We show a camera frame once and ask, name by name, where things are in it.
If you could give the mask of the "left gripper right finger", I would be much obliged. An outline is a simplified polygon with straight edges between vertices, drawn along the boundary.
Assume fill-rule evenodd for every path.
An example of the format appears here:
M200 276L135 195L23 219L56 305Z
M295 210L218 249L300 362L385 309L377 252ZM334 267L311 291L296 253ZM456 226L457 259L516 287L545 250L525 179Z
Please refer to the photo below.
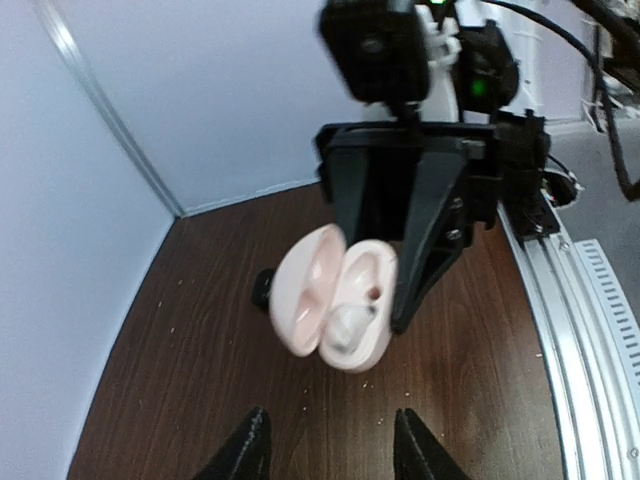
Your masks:
M394 421L394 478L470 480L417 413L398 409Z

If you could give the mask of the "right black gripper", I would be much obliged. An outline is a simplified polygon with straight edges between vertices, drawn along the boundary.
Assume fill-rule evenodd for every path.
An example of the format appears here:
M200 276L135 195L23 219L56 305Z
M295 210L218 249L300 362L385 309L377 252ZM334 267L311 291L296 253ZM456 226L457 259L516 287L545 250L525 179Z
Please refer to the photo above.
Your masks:
M460 256L465 226L496 223L502 193L496 126L330 123L314 144L325 201L347 245L401 241L391 329L403 334L425 294Z

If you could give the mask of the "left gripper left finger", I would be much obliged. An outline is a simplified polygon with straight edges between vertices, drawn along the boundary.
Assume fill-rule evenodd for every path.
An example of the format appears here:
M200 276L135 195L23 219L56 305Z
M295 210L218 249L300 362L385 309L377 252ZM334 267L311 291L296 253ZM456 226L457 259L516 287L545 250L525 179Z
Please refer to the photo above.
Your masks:
M270 478L270 416L254 407L193 480Z

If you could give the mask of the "pink round earbud case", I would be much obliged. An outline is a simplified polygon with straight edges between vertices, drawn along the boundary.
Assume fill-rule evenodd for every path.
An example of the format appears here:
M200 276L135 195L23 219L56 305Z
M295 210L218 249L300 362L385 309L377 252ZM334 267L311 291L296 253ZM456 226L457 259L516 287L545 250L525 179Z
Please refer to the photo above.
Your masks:
M276 269L269 301L275 333L297 357L317 352L334 369L359 373L384 355L392 336L391 310L398 270L395 249L380 240L347 246L342 230L327 224L301 238ZM325 331L343 304L375 310L358 348L341 354Z

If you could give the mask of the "white earbud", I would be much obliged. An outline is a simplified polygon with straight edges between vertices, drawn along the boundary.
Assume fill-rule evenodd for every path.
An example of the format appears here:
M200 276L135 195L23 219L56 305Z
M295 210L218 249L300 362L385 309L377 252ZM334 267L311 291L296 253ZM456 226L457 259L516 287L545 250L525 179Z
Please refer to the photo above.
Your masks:
M351 354L358 348L374 318L375 310L372 307L339 305L329 315L325 331L326 341L341 354Z

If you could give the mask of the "black earbud charging case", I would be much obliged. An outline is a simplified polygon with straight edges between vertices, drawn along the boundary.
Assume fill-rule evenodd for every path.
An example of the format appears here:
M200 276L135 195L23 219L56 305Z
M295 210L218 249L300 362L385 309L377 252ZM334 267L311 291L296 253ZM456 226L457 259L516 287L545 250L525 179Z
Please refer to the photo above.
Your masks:
M266 268L260 271L254 281L251 292L251 303L262 312L269 310L269 301L275 270Z

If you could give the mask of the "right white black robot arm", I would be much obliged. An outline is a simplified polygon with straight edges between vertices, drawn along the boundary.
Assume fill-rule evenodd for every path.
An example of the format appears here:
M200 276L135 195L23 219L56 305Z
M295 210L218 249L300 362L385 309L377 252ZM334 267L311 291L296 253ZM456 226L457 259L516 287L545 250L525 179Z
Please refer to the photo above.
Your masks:
M550 139L542 117L507 111L519 68L492 20L463 26L448 1L329 1L318 31L351 96L388 113L327 124L315 145L347 243L402 245L390 318L402 334L476 223L504 209L517 239L549 233Z

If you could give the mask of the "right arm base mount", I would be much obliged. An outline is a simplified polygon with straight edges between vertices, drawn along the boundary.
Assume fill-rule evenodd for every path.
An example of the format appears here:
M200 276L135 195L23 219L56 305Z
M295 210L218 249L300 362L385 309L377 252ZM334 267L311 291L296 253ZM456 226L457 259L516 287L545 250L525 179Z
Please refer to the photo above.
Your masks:
M531 110L522 115L500 111L495 126L503 172L502 204L516 239L523 243L559 232L553 210L574 204L583 186L550 153L545 119Z

